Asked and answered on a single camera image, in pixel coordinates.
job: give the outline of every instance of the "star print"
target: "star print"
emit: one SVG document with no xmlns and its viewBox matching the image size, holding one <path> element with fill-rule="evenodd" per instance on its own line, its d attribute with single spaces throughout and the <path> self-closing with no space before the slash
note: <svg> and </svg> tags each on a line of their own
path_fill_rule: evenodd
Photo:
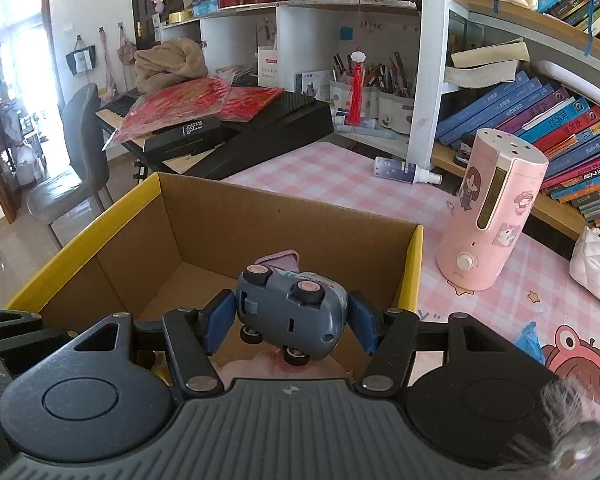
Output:
<svg viewBox="0 0 600 480">
<path fill-rule="evenodd" d="M 473 290 L 469 290 L 468 288 L 464 288 L 460 285 L 455 285 L 454 283 L 451 283 L 449 280 L 446 280 L 446 282 L 456 290 L 456 294 L 458 296 L 462 296 L 463 294 L 475 294 L 475 292 Z"/>
</svg>

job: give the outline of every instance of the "pink humidifier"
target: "pink humidifier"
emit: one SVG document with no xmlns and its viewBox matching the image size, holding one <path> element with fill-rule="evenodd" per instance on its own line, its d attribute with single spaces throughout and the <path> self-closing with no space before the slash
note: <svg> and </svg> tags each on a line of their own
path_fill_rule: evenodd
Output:
<svg viewBox="0 0 600 480">
<path fill-rule="evenodd" d="M 547 165 L 540 150 L 516 136 L 478 131 L 436 254 L 451 283 L 467 290 L 493 285 L 531 213 Z"/>
</svg>

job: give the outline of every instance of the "toy car wheel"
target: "toy car wheel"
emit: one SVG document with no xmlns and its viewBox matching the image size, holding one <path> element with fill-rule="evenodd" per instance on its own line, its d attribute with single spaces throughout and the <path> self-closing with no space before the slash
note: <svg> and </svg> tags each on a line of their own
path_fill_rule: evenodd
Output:
<svg viewBox="0 0 600 480">
<path fill-rule="evenodd" d="M 295 282 L 293 289 L 293 295 L 306 304 L 317 304 L 324 298 L 324 289 L 318 282 L 312 282 L 311 280 L 302 280 Z"/>
<path fill-rule="evenodd" d="M 269 267 L 253 264 L 244 269 L 242 275 L 251 285 L 265 285 L 272 273 L 273 271 Z"/>
<path fill-rule="evenodd" d="M 243 325 L 240 329 L 240 339 L 247 344 L 258 345 L 262 343 L 262 334 L 255 331 L 253 328 Z"/>
<path fill-rule="evenodd" d="M 292 366 L 304 366 L 309 362 L 310 357 L 307 354 L 303 354 L 301 351 L 295 348 L 285 348 L 285 361 L 287 364 Z"/>
</svg>

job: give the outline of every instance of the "open book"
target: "open book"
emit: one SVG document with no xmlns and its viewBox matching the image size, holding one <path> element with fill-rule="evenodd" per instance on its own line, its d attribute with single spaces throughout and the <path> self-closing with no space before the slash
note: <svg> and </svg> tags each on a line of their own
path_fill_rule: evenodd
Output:
<svg viewBox="0 0 600 480">
<path fill-rule="evenodd" d="M 478 68 L 445 68 L 445 83 L 462 88 L 486 88 L 498 83 L 514 81 L 519 61 L 503 61 Z"/>
<path fill-rule="evenodd" d="M 456 68 L 470 68 L 502 61 L 529 61 L 529 50 L 526 48 L 525 40 L 517 38 L 507 43 L 493 46 L 483 46 L 464 52 L 456 52 L 451 55 Z"/>
</svg>

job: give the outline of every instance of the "brown towel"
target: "brown towel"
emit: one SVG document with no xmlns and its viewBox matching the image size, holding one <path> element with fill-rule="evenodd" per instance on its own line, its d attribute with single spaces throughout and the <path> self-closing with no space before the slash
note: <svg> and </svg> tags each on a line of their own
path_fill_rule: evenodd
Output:
<svg viewBox="0 0 600 480">
<path fill-rule="evenodd" d="M 189 79 L 206 77 L 208 70 L 199 44 L 188 38 L 168 40 L 136 52 L 138 91 L 155 93 Z"/>
</svg>

